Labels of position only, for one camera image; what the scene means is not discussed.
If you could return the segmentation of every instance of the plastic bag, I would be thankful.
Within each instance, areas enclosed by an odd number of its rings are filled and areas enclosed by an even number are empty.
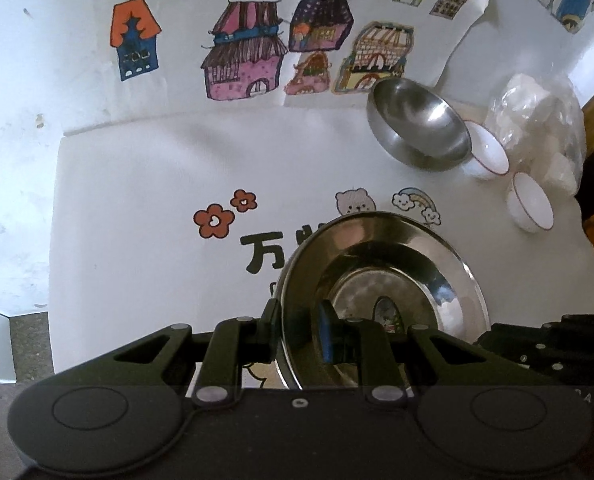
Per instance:
[[[567,77],[514,75],[491,101],[484,126],[506,149],[511,171],[576,194],[586,158],[584,114]]]

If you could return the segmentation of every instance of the stainless steel bowl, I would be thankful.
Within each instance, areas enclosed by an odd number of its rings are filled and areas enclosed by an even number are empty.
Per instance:
[[[387,212],[343,216],[318,230],[284,268],[275,297],[283,328],[277,364],[291,388],[356,384],[356,367],[323,363],[314,315],[321,300],[341,318],[390,318],[391,332],[426,324],[474,342],[490,328],[479,286],[455,251]]]
[[[424,170],[448,170],[470,156],[470,134],[458,113],[424,86],[399,77],[377,81],[368,123],[397,160]]]

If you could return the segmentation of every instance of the rainbow drawing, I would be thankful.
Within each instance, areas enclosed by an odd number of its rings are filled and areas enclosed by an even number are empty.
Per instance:
[[[420,210],[426,225],[441,225],[442,216],[437,206],[426,193],[416,187],[405,187],[392,196],[392,205],[401,211],[410,211],[415,208]]]

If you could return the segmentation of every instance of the flower drawing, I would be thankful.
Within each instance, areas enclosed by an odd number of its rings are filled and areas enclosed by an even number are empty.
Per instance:
[[[225,238],[230,232],[230,224],[235,221],[235,214],[219,204],[210,204],[207,209],[197,211],[192,220],[199,226],[200,237]]]
[[[254,193],[246,193],[243,189],[237,189],[234,197],[230,200],[230,205],[236,207],[240,213],[256,209],[256,195]]]

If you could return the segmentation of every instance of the bear drawing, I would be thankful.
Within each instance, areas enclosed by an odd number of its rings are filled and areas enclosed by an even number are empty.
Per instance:
[[[337,200],[337,211],[341,215],[377,210],[374,200],[370,198],[363,187],[337,193],[335,198]]]

